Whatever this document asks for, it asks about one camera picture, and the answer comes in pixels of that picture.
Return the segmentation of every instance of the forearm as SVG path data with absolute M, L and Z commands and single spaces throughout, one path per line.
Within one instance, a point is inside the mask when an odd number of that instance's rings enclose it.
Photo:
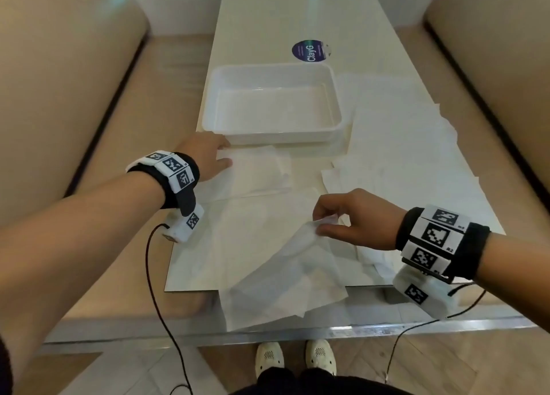
M 550 252 L 491 233 L 476 282 L 550 332 Z
M 163 202 L 132 172 L 0 231 L 0 334 L 15 377 Z

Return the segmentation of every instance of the person's right arm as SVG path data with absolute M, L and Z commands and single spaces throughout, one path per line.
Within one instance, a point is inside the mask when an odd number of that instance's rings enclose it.
M 365 190 L 354 189 L 319 198 L 313 219 L 332 214 L 348 214 L 351 226 L 320 225 L 319 235 L 372 249 L 395 250 L 406 211 Z M 549 248 L 491 233 L 475 282 L 550 332 Z

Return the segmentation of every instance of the foot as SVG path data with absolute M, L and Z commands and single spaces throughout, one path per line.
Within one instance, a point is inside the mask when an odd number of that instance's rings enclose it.
M 279 343 L 262 343 L 256 351 L 256 377 L 269 368 L 284 368 L 283 350 Z
M 308 340 L 306 344 L 306 365 L 308 369 L 319 368 L 336 376 L 336 359 L 331 345 L 326 340 Z

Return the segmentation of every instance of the round purple sticker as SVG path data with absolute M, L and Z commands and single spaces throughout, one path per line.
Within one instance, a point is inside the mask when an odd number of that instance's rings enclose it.
M 292 54 L 304 62 L 320 62 L 331 55 L 327 44 L 319 40 L 302 40 L 292 46 Z

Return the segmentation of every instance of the person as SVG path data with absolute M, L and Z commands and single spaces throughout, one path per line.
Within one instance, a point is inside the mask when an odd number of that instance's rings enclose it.
M 224 136 L 204 132 L 175 151 L 194 160 L 202 182 L 231 166 L 230 159 L 217 160 L 217 150 L 229 145 Z M 0 394 L 11 391 L 48 333 L 166 199 L 153 176 L 129 172 L 0 229 Z M 356 189 L 319 198 L 313 219 L 333 214 L 348 214 L 351 226 L 320 225 L 319 235 L 393 250 L 407 211 Z M 476 283 L 550 330 L 550 249 L 491 233 L 474 273 Z M 328 344 L 312 342 L 309 347 L 309 365 L 316 367 L 297 380 L 286 369 L 268 367 L 275 361 L 284 365 L 276 344 L 261 345 L 258 359 L 264 356 L 265 362 L 257 363 L 258 384 L 241 393 L 356 392 L 364 385 L 375 393 L 391 390 L 337 376 L 335 364 L 326 365 L 334 361 Z

